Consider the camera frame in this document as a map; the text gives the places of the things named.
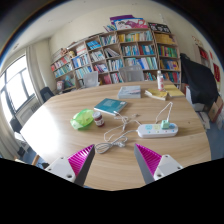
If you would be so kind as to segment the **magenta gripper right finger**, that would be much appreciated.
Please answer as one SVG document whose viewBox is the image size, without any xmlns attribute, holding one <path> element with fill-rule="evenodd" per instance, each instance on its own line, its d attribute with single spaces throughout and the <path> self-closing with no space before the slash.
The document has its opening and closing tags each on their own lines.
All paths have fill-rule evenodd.
<svg viewBox="0 0 224 224">
<path fill-rule="evenodd" d="M 182 166 L 170 155 L 160 155 L 139 144 L 135 144 L 134 154 L 145 184 L 157 181 L 182 169 Z"/>
</svg>

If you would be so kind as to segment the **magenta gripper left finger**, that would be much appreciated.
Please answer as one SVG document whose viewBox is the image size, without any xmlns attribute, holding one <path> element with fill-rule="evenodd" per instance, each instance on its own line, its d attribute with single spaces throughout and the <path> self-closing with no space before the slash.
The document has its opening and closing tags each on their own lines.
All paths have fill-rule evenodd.
<svg viewBox="0 0 224 224">
<path fill-rule="evenodd" d="M 69 157 L 58 158 L 46 171 L 83 187 L 94 156 L 95 145 L 92 144 Z"/>
</svg>

